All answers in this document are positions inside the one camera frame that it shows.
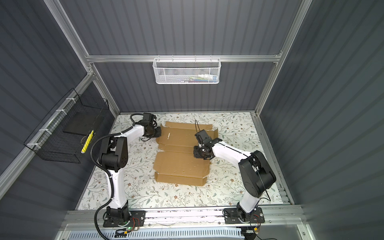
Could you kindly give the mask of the brown cardboard box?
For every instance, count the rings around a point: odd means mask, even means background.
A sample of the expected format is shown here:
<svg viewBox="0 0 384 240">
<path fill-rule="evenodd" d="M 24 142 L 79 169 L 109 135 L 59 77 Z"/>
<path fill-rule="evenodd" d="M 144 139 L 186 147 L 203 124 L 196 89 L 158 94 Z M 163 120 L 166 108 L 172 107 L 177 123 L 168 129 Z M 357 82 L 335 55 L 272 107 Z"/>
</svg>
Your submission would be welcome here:
<svg viewBox="0 0 384 240">
<path fill-rule="evenodd" d="M 202 187 L 210 173 L 210 161 L 194 157 L 196 126 L 166 121 L 162 135 L 156 139 L 160 151 L 153 169 L 159 183 Z"/>
</svg>

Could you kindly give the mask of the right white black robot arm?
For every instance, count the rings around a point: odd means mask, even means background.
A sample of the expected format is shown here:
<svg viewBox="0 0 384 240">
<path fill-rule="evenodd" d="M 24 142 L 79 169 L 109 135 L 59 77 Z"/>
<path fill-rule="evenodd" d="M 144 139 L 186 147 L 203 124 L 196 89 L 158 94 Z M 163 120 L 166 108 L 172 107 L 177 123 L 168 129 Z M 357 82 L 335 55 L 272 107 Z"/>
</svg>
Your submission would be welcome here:
<svg viewBox="0 0 384 240">
<path fill-rule="evenodd" d="M 237 218 L 242 223 L 249 223 L 263 193 L 277 180 L 264 154 L 239 150 L 219 138 L 212 139 L 205 130 L 197 132 L 195 137 L 198 141 L 194 146 L 195 158 L 211 160 L 218 157 L 239 169 L 246 191 L 237 204 Z"/>
</svg>

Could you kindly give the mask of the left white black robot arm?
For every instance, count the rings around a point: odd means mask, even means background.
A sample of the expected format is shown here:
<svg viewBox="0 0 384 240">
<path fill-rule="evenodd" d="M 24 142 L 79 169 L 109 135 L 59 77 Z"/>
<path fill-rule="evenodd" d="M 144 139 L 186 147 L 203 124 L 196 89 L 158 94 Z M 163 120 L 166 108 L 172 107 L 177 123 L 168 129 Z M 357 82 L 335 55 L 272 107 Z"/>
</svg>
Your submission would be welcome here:
<svg viewBox="0 0 384 240">
<path fill-rule="evenodd" d="M 106 203 L 105 221 L 112 220 L 115 225 L 126 226 L 135 222 L 129 210 L 124 187 L 124 167 L 129 160 L 129 145 L 132 141 L 143 141 L 161 136 L 161 127 L 157 117 L 151 113 L 134 113 L 130 116 L 132 126 L 119 133 L 99 138 L 100 156 L 93 160 L 95 165 L 106 173 L 108 179 L 109 201 Z"/>
</svg>

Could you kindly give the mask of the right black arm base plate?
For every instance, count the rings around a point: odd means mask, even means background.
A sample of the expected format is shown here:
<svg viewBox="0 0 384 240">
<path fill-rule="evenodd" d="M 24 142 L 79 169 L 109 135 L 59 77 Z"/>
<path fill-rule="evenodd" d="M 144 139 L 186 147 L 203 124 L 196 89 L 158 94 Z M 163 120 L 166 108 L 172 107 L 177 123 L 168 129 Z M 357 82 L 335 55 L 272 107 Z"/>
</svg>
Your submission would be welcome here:
<svg viewBox="0 0 384 240">
<path fill-rule="evenodd" d="M 226 224 L 263 224 L 265 217 L 261 208 L 254 208 L 250 213 L 241 209 L 225 208 L 222 211 Z"/>
</svg>

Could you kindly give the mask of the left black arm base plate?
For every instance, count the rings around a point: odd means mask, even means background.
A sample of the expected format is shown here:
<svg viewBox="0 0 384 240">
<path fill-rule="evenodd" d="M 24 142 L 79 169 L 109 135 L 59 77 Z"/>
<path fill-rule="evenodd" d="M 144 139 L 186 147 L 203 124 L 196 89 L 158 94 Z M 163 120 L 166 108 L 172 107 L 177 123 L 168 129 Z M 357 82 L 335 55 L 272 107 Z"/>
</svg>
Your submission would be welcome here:
<svg viewBox="0 0 384 240">
<path fill-rule="evenodd" d="M 146 219 L 146 211 L 107 210 L 103 215 L 103 227 L 142 227 Z"/>
</svg>

